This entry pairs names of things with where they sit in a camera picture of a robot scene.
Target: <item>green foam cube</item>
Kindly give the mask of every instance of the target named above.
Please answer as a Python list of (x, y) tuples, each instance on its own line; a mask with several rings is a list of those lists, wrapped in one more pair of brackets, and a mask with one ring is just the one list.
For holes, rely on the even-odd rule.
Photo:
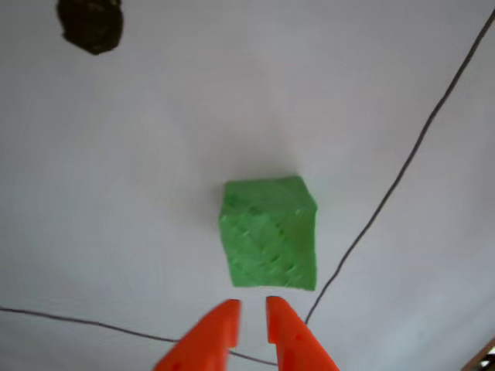
[(299, 176), (228, 182), (220, 235), (237, 287), (316, 287), (317, 206)]

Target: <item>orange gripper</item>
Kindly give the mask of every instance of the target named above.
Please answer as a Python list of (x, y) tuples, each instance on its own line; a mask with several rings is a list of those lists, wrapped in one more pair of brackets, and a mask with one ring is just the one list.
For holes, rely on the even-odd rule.
[(282, 298), (266, 298), (268, 342), (277, 345), (280, 371), (339, 371), (294, 309)]
[(225, 371), (237, 345), (241, 302), (230, 299), (208, 313), (155, 367), (155, 371)]

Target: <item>white surface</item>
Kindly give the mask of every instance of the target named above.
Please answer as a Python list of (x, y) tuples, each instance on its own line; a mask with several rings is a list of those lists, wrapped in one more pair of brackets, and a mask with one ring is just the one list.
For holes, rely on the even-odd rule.
[[(124, 1), (94, 57), (54, 2), (0, 13), (0, 305), (180, 337), (226, 298), (238, 351), (275, 360), (232, 288), (228, 179), (297, 172), (319, 203), (319, 287), (366, 223), (493, 1)], [(495, 29), (312, 317), (342, 371), (460, 367), (495, 333)], [(169, 345), (0, 313), (0, 369), (149, 370)], [(271, 370), (230, 358), (231, 370)]]

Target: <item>black cable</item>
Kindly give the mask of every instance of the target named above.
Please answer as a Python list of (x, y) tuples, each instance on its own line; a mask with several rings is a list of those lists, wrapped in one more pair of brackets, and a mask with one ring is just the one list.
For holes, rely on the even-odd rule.
[(125, 334), (138, 336), (140, 338), (158, 340), (159, 342), (178, 342), (179, 341), (179, 340), (171, 339), (171, 338), (163, 338), (162, 336), (150, 335), (150, 334), (145, 334), (143, 332), (127, 330), (126, 328), (117, 327), (117, 326), (113, 326), (113, 325), (107, 325), (106, 323), (103, 323), (103, 322), (88, 321), (86, 319), (79, 319), (79, 318), (72, 318), (72, 317), (64, 317), (62, 315), (51, 315), (49, 313), (42, 313), (41, 311), (27, 311), (25, 309), (14, 309), (14, 308), (6, 308), (6, 307), (0, 307), (0, 311), (6, 311), (8, 313), (16, 313), (18, 315), (30, 315), (32, 317), (41, 317), (41, 318), (46, 318), (46, 319), (52, 319), (54, 321), (72, 322), (72, 323), (79, 323), (81, 325), (91, 325), (91, 326), (103, 327), (103, 328), (108, 328), (109, 330), (114, 330), (114, 331), (118, 331), (118, 332), (123, 332)]
[[(17, 315), (30, 315), (32, 317), (46, 318), (46, 319), (51, 319), (53, 321), (71, 322), (71, 323), (78, 323), (80, 325), (91, 325), (91, 326), (97, 326), (97, 327), (102, 327), (102, 328), (108, 328), (109, 330), (123, 332), (125, 334), (138, 336), (139, 338), (158, 340), (159, 342), (171, 342), (171, 343), (179, 342), (178, 339), (163, 338), (162, 336), (145, 334), (144, 332), (137, 332), (137, 331), (133, 331), (133, 330), (128, 330), (126, 328), (108, 325), (106, 323), (99, 322), (99, 321), (89, 321), (86, 319), (65, 317), (62, 315), (51, 315), (50, 313), (43, 313), (41, 311), (28, 311), (25, 309), (6, 308), (6, 307), (2, 307), (2, 306), (0, 306), (0, 311), (5, 311), (7, 313), (15, 313)], [(246, 356), (246, 355), (239, 353), (239, 352), (230, 351), (230, 354), (232, 356), (248, 359), (250, 361), (263, 363), (265, 365), (277, 366), (277, 363), (275, 363), (275, 362), (265, 361), (264, 359), (258, 359), (255, 357)]]
[(371, 216), (370, 220), (368, 220), (368, 223), (366, 224), (366, 226), (364, 226), (363, 230), (361, 230), (361, 232), (357, 235), (357, 237), (354, 240), (354, 242), (352, 242), (352, 244), (350, 245), (350, 247), (347, 249), (346, 253), (343, 255), (343, 257), (340, 260), (339, 265), (337, 266), (337, 269), (333, 273), (332, 277), (330, 277), (330, 279), (325, 283), (325, 286), (323, 286), (323, 289), (319, 293), (318, 298), (316, 298), (315, 303), (312, 305), (311, 309), (309, 310), (308, 315), (306, 316), (306, 320), (305, 320), (305, 323), (306, 324), (308, 324), (308, 322), (309, 322), (309, 320), (310, 320), (310, 318), (312, 316), (312, 313), (315, 311), (316, 307), (319, 304), (319, 301), (322, 299), (322, 297), (325, 294), (325, 292), (328, 289), (328, 287), (332, 284), (333, 280), (335, 280), (337, 278), (337, 276), (339, 275), (340, 270), (342, 269), (342, 266), (346, 262), (347, 258), (350, 256), (350, 253), (353, 252), (354, 248), (359, 243), (359, 241), (361, 240), (361, 238), (363, 238), (364, 234), (366, 234), (366, 232), (371, 228), (371, 226), (373, 225), (374, 221), (376, 220), (376, 218), (380, 214), (381, 210), (385, 206), (385, 203), (387, 203), (388, 199), (390, 198), (392, 192), (397, 188), (399, 182), (402, 180), (402, 177), (404, 176), (406, 170), (408, 169), (409, 165), (411, 164), (413, 158), (416, 156), (416, 152), (418, 152), (419, 146), (423, 142), (423, 139), (425, 139), (426, 132), (430, 128), (430, 125), (432, 124), (433, 120), (435, 120), (435, 117), (436, 117), (437, 113), (442, 109), (442, 107), (445, 104), (445, 102), (447, 101), (447, 99), (449, 99), (450, 94), (452, 93), (452, 91), (456, 87), (456, 85), (457, 85), (460, 77), (463, 75), (464, 70), (469, 65), (469, 62), (473, 58), (473, 55), (476, 52), (476, 49), (478, 49), (478, 45), (481, 43), (481, 40), (486, 35), (486, 32), (488, 31), (488, 29), (490, 28), (491, 24), (493, 23), (493, 19), (494, 18), (495, 18), (495, 9), (492, 11), (492, 14), (490, 15), (490, 17), (488, 17), (488, 20), (485, 22), (485, 25), (483, 26), (483, 28), (481, 29), (480, 33), (478, 34), (478, 36), (474, 40), (474, 43), (471, 46), (471, 49), (469, 49), (469, 52), (467, 53), (467, 55), (464, 58), (461, 66), (457, 70), (456, 75), (454, 75), (454, 78), (450, 82), (450, 85), (447, 87), (447, 90), (443, 94), (443, 97), (435, 105), (435, 108), (433, 108), (433, 111), (428, 116), (428, 119), (426, 120), (425, 124), (423, 125), (423, 129), (419, 133), (418, 139), (416, 139), (415, 145), (412, 148), (411, 153), (409, 153), (408, 158), (405, 160), (405, 163), (401, 167), (401, 170), (399, 171), (399, 173), (395, 177), (394, 182), (392, 183), (392, 185), (388, 189), (387, 193), (385, 193), (384, 198), (380, 201), (380, 204), (378, 205), (378, 207), (374, 211), (374, 213)]
[[(421, 132), (419, 134), (419, 137), (416, 140), (414, 147), (412, 148), (411, 153), (409, 154), (409, 156), (406, 159), (405, 163), (401, 167), (401, 170), (399, 171), (399, 173), (398, 173), (397, 177), (395, 178), (394, 182), (392, 183), (392, 185), (388, 189), (387, 193), (385, 193), (384, 198), (381, 200), (380, 204), (378, 205), (377, 209), (374, 211), (373, 215), (371, 216), (371, 218), (368, 221), (368, 223), (366, 224), (366, 226), (363, 228), (363, 230), (361, 230), (361, 232), (356, 237), (356, 239), (354, 240), (354, 242), (350, 245), (349, 249), (347, 249), (346, 253), (343, 255), (343, 257), (340, 260), (339, 265), (337, 266), (337, 269), (333, 273), (332, 277), (330, 277), (330, 279), (325, 283), (325, 286), (323, 286), (323, 289), (319, 293), (318, 298), (316, 299), (316, 301), (313, 304), (313, 306), (311, 307), (308, 315), (306, 316), (306, 320), (305, 320), (305, 323), (306, 324), (308, 324), (309, 319), (312, 316), (312, 313), (315, 311), (316, 307), (318, 306), (321, 298), (325, 294), (325, 292), (328, 289), (328, 287), (332, 284), (332, 282), (339, 275), (340, 271), (342, 270), (342, 266), (346, 262), (347, 258), (350, 256), (350, 253), (352, 253), (352, 251), (354, 250), (354, 248), (356, 247), (356, 245), (359, 243), (359, 241), (361, 240), (361, 238), (363, 238), (364, 234), (371, 228), (371, 226), (373, 225), (374, 221), (378, 217), (378, 214), (380, 214), (380, 212), (383, 209), (385, 203), (390, 198), (392, 192), (397, 188), (399, 182), (402, 180), (402, 177), (404, 176), (405, 171), (408, 169), (409, 165), (411, 164), (411, 161), (415, 157), (416, 152), (419, 149), (419, 146), (421, 145), (421, 143), (423, 142), (423, 139), (425, 138), (426, 132), (428, 131), (430, 125), (432, 124), (433, 120), (435, 119), (435, 116), (442, 109), (443, 105), (445, 104), (445, 102), (449, 98), (450, 94), (454, 90), (454, 87), (456, 87), (456, 84), (458, 83), (460, 77), (463, 75), (463, 72), (466, 69), (466, 67), (469, 65), (469, 62), (473, 58), (474, 53), (478, 49), (478, 46), (481, 43), (481, 40), (486, 35), (486, 32), (488, 31), (488, 29), (492, 25), (494, 19), (495, 19), (495, 9), (493, 10), (493, 12), (490, 15), (490, 17), (488, 18), (488, 20), (486, 21), (485, 25), (481, 29), (481, 31), (478, 34), (478, 36), (476, 37), (473, 45), (471, 46), (471, 48), (469, 49), (469, 52), (466, 55), (466, 58), (463, 60), (463, 63), (461, 64), (460, 68), (457, 70), (456, 75), (452, 79), (452, 82), (450, 83), (450, 85), (447, 87), (447, 90), (443, 94), (442, 99), (439, 100), (439, 102), (435, 105), (435, 108), (433, 109), (433, 111), (431, 112), (431, 114), (428, 116), (428, 119), (426, 120), (425, 125), (423, 126), (423, 129), (421, 130)], [(114, 331), (118, 331), (118, 332), (123, 332), (125, 334), (138, 336), (138, 337), (145, 338), (145, 339), (158, 340), (160, 342), (171, 342), (171, 343), (178, 342), (178, 340), (176, 340), (176, 339), (163, 338), (161, 336), (149, 335), (149, 334), (145, 334), (143, 332), (136, 332), (136, 331), (132, 331), (132, 330), (127, 330), (126, 328), (117, 327), (117, 326), (113, 326), (113, 325), (107, 325), (107, 324), (105, 324), (103, 322), (88, 321), (88, 320), (84, 320), (84, 319), (71, 318), (71, 317), (63, 317), (61, 315), (51, 315), (49, 313), (42, 313), (40, 311), (29, 311), (29, 310), (24, 310), (24, 309), (15, 309), (15, 308), (6, 308), (6, 307), (0, 307), (0, 311), (5, 311), (5, 312), (8, 312), (8, 313), (20, 314), (20, 315), (30, 315), (30, 316), (34, 316), (34, 317), (41, 317), (41, 318), (51, 319), (51, 320), (54, 320), (54, 321), (72, 322), (72, 323), (79, 323), (79, 324), (82, 324), (82, 325), (98, 326), (98, 327), (108, 328), (110, 330), (114, 330)], [(277, 363), (275, 363), (275, 362), (265, 361), (263, 359), (258, 359), (258, 358), (254, 358), (254, 357), (251, 357), (251, 356), (246, 356), (246, 355), (241, 354), (241, 353), (238, 353), (238, 352), (232, 352), (232, 351), (230, 351), (230, 354), (232, 356), (241, 357), (241, 358), (244, 358), (244, 359), (251, 360), (253, 362), (263, 363), (265, 365), (270, 365), (270, 366), (277, 366)]]

